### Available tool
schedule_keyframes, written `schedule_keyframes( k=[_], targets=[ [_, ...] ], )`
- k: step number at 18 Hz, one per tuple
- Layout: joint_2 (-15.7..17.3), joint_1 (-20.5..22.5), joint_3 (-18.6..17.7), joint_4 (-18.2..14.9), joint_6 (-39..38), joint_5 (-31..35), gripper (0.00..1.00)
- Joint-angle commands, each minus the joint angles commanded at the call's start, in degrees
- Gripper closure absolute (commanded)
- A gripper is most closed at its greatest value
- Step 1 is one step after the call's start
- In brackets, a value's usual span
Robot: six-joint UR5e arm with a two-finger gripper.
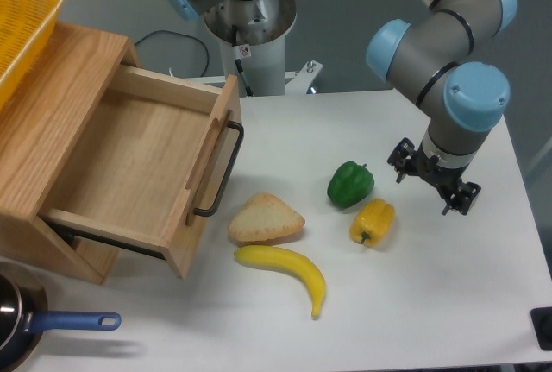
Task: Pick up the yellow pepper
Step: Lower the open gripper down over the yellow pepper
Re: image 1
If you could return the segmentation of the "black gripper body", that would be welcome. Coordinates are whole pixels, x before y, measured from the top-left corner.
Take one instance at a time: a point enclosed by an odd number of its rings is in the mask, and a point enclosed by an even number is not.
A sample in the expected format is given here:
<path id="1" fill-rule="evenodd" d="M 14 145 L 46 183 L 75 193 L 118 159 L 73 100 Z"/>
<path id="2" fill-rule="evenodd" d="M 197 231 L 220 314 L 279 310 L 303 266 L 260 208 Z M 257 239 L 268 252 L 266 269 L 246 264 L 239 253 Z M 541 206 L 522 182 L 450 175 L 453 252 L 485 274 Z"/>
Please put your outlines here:
<path id="1" fill-rule="evenodd" d="M 436 156 L 429 158 L 421 148 L 411 157 L 411 163 L 414 174 L 442 194 L 452 194 L 458 190 L 458 181 L 466 169 L 441 167 Z"/>

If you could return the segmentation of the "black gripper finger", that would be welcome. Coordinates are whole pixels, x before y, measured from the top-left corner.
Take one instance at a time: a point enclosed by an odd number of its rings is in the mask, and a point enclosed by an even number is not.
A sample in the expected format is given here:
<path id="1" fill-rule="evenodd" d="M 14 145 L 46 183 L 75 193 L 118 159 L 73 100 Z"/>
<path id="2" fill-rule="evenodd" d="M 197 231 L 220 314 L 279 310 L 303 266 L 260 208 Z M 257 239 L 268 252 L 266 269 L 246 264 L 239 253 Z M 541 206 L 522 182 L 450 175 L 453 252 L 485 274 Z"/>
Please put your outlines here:
<path id="1" fill-rule="evenodd" d="M 449 211 L 467 215 L 479 197 L 480 191 L 480 185 L 463 180 L 456 180 L 451 184 L 441 186 L 440 196 L 445 201 L 442 215 L 446 215 Z"/>
<path id="2" fill-rule="evenodd" d="M 397 174 L 397 183 L 400 183 L 406 176 L 417 175 L 416 155 L 414 144 L 406 137 L 390 153 L 387 164 L 394 168 Z"/>

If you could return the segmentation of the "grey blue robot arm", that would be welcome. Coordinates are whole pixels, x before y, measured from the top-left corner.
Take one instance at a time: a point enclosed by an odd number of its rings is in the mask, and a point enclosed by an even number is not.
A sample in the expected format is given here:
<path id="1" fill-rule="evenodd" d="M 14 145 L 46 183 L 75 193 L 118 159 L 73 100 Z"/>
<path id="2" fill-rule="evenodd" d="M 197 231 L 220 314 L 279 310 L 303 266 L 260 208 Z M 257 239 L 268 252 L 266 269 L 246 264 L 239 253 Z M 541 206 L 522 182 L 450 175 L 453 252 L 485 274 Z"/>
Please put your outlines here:
<path id="1" fill-rule="evenodd" d="M 226 74 L 242 96 L 281 96 L 285 38 L 297 17 L 295 0 L 167 0 L 186 20 L 202 19 L 218 39 Z M 402 140 L 388 163 L 399 177 L 433 186 L 447 211 L 467 214 L 480 187 L 462 175 L 510 101 L 495 66 L 467 60 L 474 47 L 504 30 L 518 0 L 423 0 L 430 17 L 411 26 L 399 19 L 370 41 L 366 62 L 430 120 L 419 145 Z"/>

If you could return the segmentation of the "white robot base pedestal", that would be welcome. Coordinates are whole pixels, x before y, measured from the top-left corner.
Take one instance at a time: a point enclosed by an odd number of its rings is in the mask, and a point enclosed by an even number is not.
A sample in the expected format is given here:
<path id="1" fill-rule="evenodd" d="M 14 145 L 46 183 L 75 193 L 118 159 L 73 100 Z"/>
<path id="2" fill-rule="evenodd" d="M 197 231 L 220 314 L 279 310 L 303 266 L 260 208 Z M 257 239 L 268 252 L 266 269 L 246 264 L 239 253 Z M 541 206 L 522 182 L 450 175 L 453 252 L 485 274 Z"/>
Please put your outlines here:
<path id="1" fill-rule="evenodd" d="M 224 0 L 204 13 L 219 44 L 224 74 L 238 78 L 242 97 L 313 92 L 321 63 L 308 60 L 298 71 L 286 71 L 286 37 L 296 19 L 295 0 Z"/>

